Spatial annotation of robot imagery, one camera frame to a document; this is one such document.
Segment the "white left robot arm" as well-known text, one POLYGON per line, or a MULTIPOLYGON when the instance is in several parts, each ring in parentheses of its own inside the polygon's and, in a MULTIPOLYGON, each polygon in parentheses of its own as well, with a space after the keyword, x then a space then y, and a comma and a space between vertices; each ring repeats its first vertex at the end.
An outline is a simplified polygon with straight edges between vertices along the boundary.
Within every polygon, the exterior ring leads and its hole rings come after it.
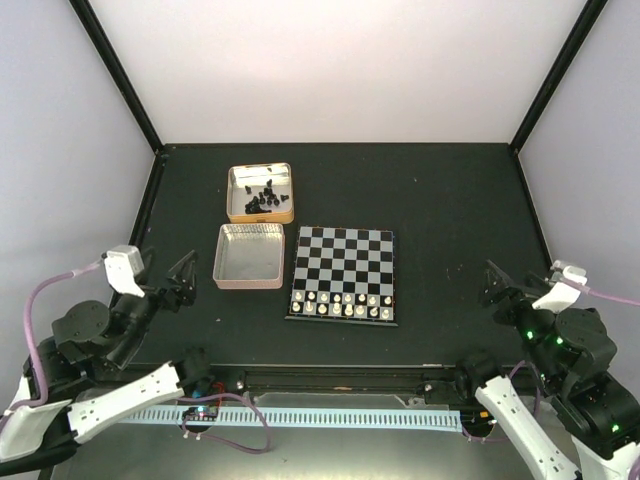
POLYGON ((190 251, 158 286, 148 283, 155 252, 119 245, 81 268, 42 281, 23 309, 29 356, 13 400, 1 413, 1 473, 38 471, 71 458, 106 428, 148 407, 171 400, 202 399, 215 376, 205 354, 195 349, 151 373, 96 398, 83 394, 124 371, 161 311, 176 313, 194 304, 198 255, 190 251), (87 300, 55 320, 50 337, 36 341, 35 299, 45 288, 103 269, 116 294, 112 306, 87 300))

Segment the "black mounting rail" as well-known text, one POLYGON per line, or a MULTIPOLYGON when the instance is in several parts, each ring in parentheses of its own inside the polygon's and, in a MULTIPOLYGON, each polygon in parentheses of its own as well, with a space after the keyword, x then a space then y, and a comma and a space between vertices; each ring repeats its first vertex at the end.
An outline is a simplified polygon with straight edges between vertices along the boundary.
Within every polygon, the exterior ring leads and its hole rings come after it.
POLYGON ((228 390, 266 393, 392 394, 429 403, 461 401, 452 367, 223 366, 212 373, 228 390))

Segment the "left controller circuit board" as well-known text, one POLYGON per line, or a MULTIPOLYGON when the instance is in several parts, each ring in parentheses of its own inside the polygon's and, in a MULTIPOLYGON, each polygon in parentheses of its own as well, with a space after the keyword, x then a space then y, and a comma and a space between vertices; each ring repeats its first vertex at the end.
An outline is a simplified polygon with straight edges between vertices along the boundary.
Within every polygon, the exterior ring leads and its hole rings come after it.
POLYGON ((219 413, 218 407, 191 406, 182 414, 182 419, 187 422, 213 422, 219 413))

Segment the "pile of black chess pieces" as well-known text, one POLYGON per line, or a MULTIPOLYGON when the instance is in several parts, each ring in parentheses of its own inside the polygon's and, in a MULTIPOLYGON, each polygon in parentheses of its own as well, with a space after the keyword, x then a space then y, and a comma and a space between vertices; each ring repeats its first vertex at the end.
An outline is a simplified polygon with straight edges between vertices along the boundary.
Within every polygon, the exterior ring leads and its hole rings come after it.
POLYGON ((261 190, 250 185, 245 185, 244 190, 250 197, 244 206, 247 215, 272 213, 274 208, 279 208, 291 198, 290 193, 275 189, 273 179, 268 179, 261 190))

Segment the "controller circuit board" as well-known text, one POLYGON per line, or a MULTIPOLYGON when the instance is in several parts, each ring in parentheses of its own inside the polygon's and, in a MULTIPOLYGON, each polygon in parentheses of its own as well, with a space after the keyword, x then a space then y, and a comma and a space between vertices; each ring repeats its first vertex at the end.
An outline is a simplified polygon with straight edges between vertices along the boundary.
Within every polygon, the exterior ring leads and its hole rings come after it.
POLYGON ((182 419, 187 422, 213 422, 219 413, 218 407, 191 406, 182 414, 182 419))
POLYGON ((495 424, 494 417, 487 410, 462 410, 461 423, 466 429, 491 427, 495 424))

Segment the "right controller circuit board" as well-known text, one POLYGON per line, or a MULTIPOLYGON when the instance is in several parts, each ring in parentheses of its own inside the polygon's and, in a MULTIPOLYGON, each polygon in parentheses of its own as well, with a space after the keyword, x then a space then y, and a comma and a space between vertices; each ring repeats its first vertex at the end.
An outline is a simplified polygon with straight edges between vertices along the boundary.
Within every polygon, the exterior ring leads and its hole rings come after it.
POLYGON ((491 427, 495 424, 494 417, 487 410, 462 410, 461 423, 466 429, 491 427))

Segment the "black and grey chessboard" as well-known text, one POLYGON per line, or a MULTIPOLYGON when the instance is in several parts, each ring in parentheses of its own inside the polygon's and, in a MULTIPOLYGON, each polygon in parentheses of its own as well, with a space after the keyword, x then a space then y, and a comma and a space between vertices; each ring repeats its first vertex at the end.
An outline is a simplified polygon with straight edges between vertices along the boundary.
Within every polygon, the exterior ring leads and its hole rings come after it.
POLYGON ((306 320, 313 322, 336 322, 341 324, 360 324, 375 326, 398 325, 396 319, 396 236, 391 230, 358 229, 346 227, 321 227, 304 225, 297 234, 291 295, 286 318, 288 320, 306 320), (295 300, 296 292, 303 295, 301 301, 295 300), (307 295, 314 292, 316 297, 310 300, 316 304, 315 312, 305 311, 307 295), (320 295, 326 293, 327 302, 320 301, 320 295), (333 297, 342 296, 341 314, 334 316, 333 297), (352 301, 346 303, 344 295, 350 294, 352 301), (366 295, 366 302, 360 304, 358 296, 366 295), (370 305, 369 297, 376 296, 377 304, 370 305), (384 297, 390 296, 392 303, 384 304, 384 297), (302 310, 293 311, 293 305, 300 303, 302 310), (318 313, 318 306, 326 304, 325 315, 318 313), (353 306, 353 315, 344 315, 346 305, 353 306), (365 307, 365 316, 356 316, 356 307, 365 307), (369 309, 378 308, 378 317, 371 318, 369 309), (389 309, 391 318, 382 320, 380 311, 389 309))

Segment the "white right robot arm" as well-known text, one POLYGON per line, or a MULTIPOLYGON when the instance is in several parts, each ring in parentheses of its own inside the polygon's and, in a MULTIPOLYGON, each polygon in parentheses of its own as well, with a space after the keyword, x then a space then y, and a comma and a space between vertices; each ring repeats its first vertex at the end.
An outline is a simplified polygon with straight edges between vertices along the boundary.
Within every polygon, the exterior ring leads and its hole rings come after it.
POLYGON ((513 328, 535 376, 536 395, 550 399, 579 461, 571 462, 523 404, 510 376, 479 353, 456 366, 454 388, 496 420, 536 479, 636 479, 639 401, 609 372, 617 346, 600 313, 578 308, 591 294, 585 270, 563 261, 549 274, 518 283, 487 262, 479 301, 496 323, 513 328))

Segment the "gold metal tin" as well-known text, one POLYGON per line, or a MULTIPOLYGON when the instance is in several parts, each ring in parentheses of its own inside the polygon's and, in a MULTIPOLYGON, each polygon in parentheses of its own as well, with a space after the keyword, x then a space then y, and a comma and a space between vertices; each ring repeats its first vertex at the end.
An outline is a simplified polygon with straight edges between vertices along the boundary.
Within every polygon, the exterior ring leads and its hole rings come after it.
POLYGON ((234 224, 294 220, 294 189, 288 163, 232 166, 227 176, 226 213, 234 224))

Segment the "pink metal tin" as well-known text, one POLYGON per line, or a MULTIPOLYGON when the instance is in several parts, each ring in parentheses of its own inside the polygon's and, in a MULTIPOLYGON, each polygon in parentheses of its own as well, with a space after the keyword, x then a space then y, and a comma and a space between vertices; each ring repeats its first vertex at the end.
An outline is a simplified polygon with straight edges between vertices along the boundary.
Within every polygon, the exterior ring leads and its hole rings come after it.
POLYGON ((222 290, 272 290, 283 285, 285 232, 279 223, 223 224, 212 278, 222 290))

